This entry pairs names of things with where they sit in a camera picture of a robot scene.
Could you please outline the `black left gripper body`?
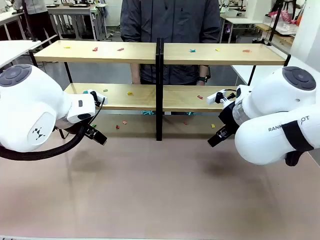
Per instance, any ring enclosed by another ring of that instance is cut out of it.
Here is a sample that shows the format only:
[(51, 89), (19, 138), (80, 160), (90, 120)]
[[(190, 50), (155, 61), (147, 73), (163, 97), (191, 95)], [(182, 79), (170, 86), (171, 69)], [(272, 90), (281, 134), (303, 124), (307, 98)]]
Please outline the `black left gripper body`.
[(86, 137), (92, 136), (92, 126), (87, 123), (81, 124), (81, 135)]

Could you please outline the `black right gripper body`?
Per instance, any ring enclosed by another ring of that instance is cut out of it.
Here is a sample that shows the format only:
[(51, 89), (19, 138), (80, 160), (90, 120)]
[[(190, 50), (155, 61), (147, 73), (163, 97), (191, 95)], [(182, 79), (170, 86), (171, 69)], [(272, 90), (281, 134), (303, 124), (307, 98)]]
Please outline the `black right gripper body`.
[(236, 123), (233, 117), (233, 109), (235, 102), (231, 102), (228, 106), (224, 107), (222, 112), (218, 115), (219, 119), (224, 123), (224, 126), (220, 129), (227, 133), (235, 133), (239, 125)]

